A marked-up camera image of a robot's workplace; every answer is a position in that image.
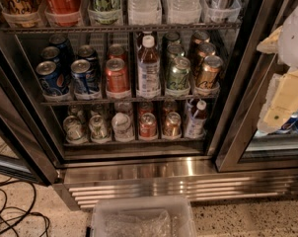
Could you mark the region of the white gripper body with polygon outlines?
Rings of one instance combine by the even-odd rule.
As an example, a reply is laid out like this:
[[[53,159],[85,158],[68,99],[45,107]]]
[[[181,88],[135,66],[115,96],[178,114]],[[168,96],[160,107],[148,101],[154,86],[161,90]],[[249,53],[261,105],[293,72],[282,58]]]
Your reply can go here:
[[[298,69],[290,68],[285,74],[274,74],[268,84],[265,103],[258,121],[258,130],[275,132],[298,111]]]

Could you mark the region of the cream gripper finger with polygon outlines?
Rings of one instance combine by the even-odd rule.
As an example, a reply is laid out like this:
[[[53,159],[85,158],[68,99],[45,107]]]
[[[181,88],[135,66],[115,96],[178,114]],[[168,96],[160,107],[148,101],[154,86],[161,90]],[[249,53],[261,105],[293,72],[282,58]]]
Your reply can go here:
[[[267,38],[257,45],[257,51],[265,54],[278,53],[278,39],[282,27],[275,29]]]

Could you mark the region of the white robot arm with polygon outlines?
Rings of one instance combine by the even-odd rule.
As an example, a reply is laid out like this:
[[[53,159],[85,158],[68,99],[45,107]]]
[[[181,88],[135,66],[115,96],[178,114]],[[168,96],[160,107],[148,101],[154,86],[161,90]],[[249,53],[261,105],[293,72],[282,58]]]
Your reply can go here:
[[[257,50],[277,54],[289,67],[285,74],[272,76],[260,112],[258,130],[273,133],[298,111],[298,6],[281,27],[258,44]]]

